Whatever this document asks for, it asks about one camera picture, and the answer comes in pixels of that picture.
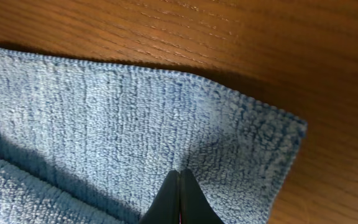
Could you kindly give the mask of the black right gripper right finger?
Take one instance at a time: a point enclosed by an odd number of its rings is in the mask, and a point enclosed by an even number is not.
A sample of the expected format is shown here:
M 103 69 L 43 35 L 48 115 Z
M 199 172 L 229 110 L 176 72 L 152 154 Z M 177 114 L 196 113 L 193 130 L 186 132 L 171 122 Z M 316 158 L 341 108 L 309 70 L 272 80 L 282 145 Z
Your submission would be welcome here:
M 180 172 L 180 218 L 182 224 L 223 224 L 211 208 L 189 169 Z

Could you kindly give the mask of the blue microfiber cloth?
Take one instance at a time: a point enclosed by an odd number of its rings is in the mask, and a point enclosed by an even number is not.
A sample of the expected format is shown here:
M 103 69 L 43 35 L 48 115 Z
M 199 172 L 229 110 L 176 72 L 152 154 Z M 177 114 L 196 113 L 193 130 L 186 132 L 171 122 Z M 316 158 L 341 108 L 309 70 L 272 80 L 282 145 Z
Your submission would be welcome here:
M 191 73 L 0 48 L 0 223 L 139 223 L 184 169 L 223 223 L 266 223 L 306 130 Z

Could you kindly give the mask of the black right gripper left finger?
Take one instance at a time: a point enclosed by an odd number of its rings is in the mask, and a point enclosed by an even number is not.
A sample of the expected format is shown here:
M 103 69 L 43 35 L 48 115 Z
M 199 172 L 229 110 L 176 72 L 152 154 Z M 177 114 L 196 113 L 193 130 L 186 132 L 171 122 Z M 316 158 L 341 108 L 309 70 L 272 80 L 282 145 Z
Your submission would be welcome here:
M 171 170 L 139 224 L 180 223 L 180 174 Z

